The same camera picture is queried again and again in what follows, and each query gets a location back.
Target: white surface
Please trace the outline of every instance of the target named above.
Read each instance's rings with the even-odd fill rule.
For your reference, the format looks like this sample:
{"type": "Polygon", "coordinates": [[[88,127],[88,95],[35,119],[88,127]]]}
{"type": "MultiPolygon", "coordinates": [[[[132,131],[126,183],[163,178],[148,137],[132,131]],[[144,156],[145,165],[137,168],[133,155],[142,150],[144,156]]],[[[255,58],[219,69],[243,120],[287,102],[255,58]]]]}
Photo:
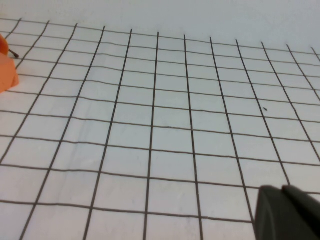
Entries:
{"type": "MultiPolygon", "coordinates": [[[[12,22],[0,20],[0,32],[10,32],[12,22]]],[[[132,34],[128,48],[128,32],[77,27],[68,44],[61,36],[70,38],[74,28],[49,24],[37,41],[44,28],[22,21],[8,38],[21,64],[20,84],[0,94],[0,230],[6,239],[19,239],[32,213],[24,240],[82,239],[86,226],[87,240],[141,240],[144,230],[147,240],[199,240],[201,231],[204,240],[251,240],[260,186],[289,180],[320,196],[320,77],[304,77],[288,51],[270,54],[282,87],[262,45],[239,47],[250,58],[246,72],[236,42],[213,44],[224,56],[216,63],[219,81],[210,43],[186,41],[186,65],[184,41],[159,37],[159,47],[180,51],[159,50],[162,61],[172,62],[158,59],[154,90],[156,50],[149,50],[157,37],[132,34]],[[97,49],[102,33],[113,44],[97,49]],[[289,75],[275,62],[284,56],[289,75]],[[160,75],[170,73],[175,76],[160,75]]],[[[315,54],[293,55],[301,68],[313,65],[306,74],[320,76],[315,54]]]]}

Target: orange object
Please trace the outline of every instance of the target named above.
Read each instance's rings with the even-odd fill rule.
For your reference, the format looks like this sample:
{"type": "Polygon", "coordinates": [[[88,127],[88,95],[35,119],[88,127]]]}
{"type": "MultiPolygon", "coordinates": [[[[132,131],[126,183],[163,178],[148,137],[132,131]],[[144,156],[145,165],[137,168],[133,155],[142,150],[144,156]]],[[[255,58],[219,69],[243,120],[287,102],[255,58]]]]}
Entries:
{"type": "Polygon", "coordinates": [[[18,84],[19,77],[14,60],[0,53],[0,93],[18,84]]]}
{"type": "Polygon", "coordinates": [[[0,34],[0,53],[8,55],[9,45],[7,40],[0,34]]]}

